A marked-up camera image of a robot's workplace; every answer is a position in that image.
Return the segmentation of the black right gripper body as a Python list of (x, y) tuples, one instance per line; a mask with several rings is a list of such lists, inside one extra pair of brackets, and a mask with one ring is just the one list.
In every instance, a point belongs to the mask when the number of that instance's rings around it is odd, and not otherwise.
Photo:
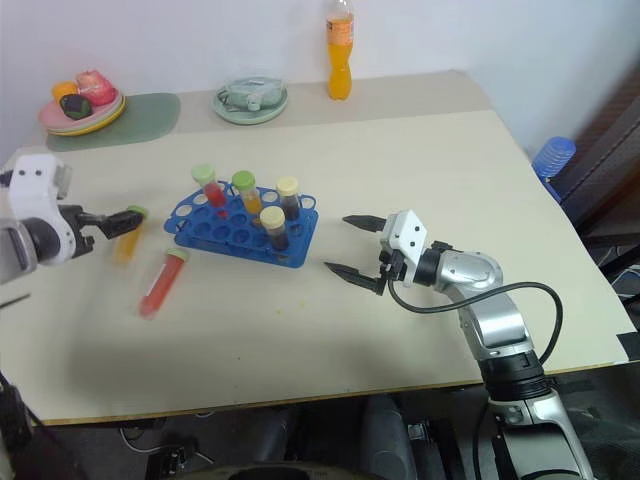
[(379, 276), (375, 279), (374, 292), (382, 296), (389, 281), (401, 279), (406, 270), (405, 256), (398, 249), (381, 250)]

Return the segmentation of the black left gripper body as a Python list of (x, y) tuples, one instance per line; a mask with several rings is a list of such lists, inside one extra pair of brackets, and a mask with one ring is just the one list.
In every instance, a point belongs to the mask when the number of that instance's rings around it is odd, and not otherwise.
[(59, 211), (63, 219), (69, 224), (75, 240), (75, 251), (73, 254), (73, 258), (77, 258), (92, 252), (95, 240), (91, 235), (84, 236), (82, 234), (82, 229), (86, 226), (98, 227), (100, 222), (79, 222), (78, 215), (80, 213), (86, 212), (79, 205), (62, 205), (59, 207)]

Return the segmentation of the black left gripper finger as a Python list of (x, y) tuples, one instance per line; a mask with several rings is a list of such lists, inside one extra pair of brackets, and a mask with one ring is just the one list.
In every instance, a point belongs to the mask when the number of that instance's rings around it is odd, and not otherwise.
[(141, 222), (145, 215), (135, 210), (123, 210), (111, 215), (83, 212), (78, 215), (79, 222)]
[(141, 213), (116, 213), (101, 220), (98, 228), (107, 239), (114, 239), (134, 231), (141, 223)]

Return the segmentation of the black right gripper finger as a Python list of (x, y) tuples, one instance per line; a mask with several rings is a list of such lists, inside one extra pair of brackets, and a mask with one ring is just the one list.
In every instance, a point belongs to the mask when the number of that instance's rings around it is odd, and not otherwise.
[(384, 230), (386, 219), (373, 215), (348, 215), (342, 220), (358, 229), (368, 232), (382, 232)]
[(369, 277), (344, 264), (325, 262), (325, 265), (331, 272), (352, 285), (372, 291), (378, 296), (382, 296), (384, 293), (385, 279), (383, 277)]

